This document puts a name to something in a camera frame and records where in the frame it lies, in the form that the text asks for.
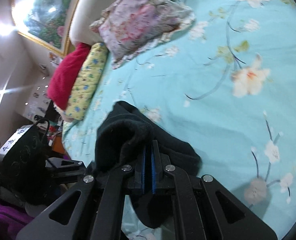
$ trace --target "framed painting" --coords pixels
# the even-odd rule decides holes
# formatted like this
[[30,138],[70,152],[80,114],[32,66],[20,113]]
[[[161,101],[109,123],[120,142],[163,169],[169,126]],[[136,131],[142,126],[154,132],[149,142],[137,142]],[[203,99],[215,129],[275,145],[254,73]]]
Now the framed painting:
[[66,56],[71,46],[69,29],[78,0],[11,0],[18,33]]

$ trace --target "pink floral pillow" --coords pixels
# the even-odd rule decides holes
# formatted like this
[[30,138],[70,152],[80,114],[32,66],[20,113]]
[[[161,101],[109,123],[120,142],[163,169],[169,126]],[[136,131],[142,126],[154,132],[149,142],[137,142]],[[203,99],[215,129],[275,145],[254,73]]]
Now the pink floral pillow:
[[90,29],[101,35],[112,53],[112,67],[118,68],[142,51],[169,41],[194,18],[190,7],[170,0],[117,0]]

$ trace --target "red pillow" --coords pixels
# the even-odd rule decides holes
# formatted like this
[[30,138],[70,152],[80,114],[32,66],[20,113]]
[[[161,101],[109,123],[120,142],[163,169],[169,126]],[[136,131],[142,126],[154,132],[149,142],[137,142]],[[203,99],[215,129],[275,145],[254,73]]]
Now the red pillow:
[[62,110],[67,107],[68,99],[82,64],[86,60],[90,46],[79,43],[75,51],[68,54],[59,64],[49,82],[47,94]]

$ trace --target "purple blanket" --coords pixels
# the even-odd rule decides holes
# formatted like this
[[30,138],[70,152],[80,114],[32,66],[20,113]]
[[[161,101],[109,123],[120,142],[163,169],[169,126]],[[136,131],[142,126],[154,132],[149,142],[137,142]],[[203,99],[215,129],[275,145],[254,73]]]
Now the purple blanket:
[[15,240],[18,232],[29,222],[32,217],[24,209],[0,200],[0,231]]

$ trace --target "yellow pillow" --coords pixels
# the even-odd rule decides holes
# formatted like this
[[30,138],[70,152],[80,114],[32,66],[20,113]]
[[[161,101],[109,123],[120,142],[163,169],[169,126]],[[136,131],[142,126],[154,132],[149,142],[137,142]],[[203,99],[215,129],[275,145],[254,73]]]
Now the yellow pillow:
[[83,63],[71,94],[65,114],[70,118],[82,120],[103,73],[108,49],[104,43],[96,43]]

